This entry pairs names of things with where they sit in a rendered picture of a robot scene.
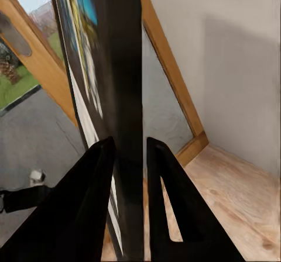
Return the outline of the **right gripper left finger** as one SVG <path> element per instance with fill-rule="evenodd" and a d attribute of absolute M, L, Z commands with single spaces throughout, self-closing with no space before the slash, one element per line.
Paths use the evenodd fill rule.
<path fill-rule="evenodd" d="M 0 249 L 0 262 L 101 262 L 112 137 L 93 144 Z"/>

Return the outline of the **poster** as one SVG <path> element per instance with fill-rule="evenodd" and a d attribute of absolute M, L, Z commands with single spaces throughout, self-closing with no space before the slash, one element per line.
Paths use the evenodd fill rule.
<path fill-rule="evenodd" d="M 52 0 L 85 152 L 112 137 L 106 225 L 118 262 L 144 262 L 141 0 Z"/>

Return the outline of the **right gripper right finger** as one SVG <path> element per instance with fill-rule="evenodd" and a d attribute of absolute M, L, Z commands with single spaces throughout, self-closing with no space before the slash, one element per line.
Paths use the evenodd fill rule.
<path fill-rule="evenodd" d="M 245 262 L 170 148 L 147 138 L 151 262 Z M 183 242 L 170 239 L 163 186 Z"/>

